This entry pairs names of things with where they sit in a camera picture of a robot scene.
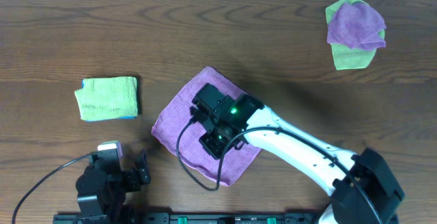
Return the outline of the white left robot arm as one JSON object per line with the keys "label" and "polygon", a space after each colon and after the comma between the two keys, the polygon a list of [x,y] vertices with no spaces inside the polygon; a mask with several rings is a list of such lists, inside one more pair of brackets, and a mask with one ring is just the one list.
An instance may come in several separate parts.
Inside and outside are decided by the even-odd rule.
{"label": "white left robot arm", "polygon": [[116,149],[93,152],[89,165],[76,181],[80,213],[74,223],[137,224],[141,217],[126,205],[126,194],[140,191],[151,181],[145,152],[135,158],[135,166],[121,169]]}

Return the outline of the pink microfiber cloth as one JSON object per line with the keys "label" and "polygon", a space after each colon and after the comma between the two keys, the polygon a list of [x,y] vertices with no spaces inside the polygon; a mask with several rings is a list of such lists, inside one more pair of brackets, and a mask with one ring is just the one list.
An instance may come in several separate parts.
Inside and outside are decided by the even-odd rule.
{"label": "pink microfiber cloth", "polygon": [[[194,76],[163,109],[152,127],[152,135],[156,137],[172,154],[181,154],[183,163],[197,170],[211,181],[216,181],[219,161],[210,156],[199,142],[206,132],[200,123],[195,123],[184,131],[180,142],[177,138],[192,115],[190,107],[195,94],[210,83],[225,95],[237,98],[244,91],[212,67],[205,67]],[[248,166],[255,160],[261,149],[245,145],[241,150],[231,149],[225,155],[220,184],[231,186]]]}

